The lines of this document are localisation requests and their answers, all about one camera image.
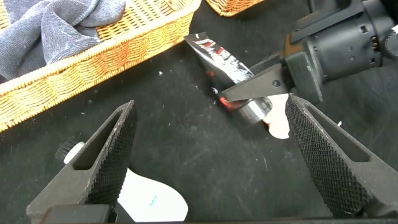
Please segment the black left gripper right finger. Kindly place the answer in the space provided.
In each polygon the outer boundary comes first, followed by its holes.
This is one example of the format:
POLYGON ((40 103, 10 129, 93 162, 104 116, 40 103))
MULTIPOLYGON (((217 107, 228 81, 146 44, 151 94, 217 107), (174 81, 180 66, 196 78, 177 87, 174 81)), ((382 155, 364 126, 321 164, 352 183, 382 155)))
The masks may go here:
POLYGON ((307 100, 285 113, 309 173, 336 217, 397 217, 397 171, 307 100))

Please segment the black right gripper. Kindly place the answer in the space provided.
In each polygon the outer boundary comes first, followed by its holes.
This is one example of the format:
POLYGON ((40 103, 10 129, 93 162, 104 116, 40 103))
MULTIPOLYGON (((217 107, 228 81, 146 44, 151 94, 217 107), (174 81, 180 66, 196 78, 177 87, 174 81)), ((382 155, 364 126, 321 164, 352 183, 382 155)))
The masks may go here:
POLYGON ((255 77, 221 92, 227 101, 288 93, 323 101, 323 84, 382 65, 383 8, 321 8, 301 19, 286 38, 284 67, 270 55, 250 71, 255 77))

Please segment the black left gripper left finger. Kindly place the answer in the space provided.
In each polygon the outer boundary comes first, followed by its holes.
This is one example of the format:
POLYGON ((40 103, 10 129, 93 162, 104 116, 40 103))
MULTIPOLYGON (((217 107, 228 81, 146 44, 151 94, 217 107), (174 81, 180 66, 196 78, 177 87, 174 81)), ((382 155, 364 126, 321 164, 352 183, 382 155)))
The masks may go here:
POLYGON ((32 223, 57 205, 116 206, 126 177, 137 126, 134 101, 119 106, 70 162, 27 206, 32 223))

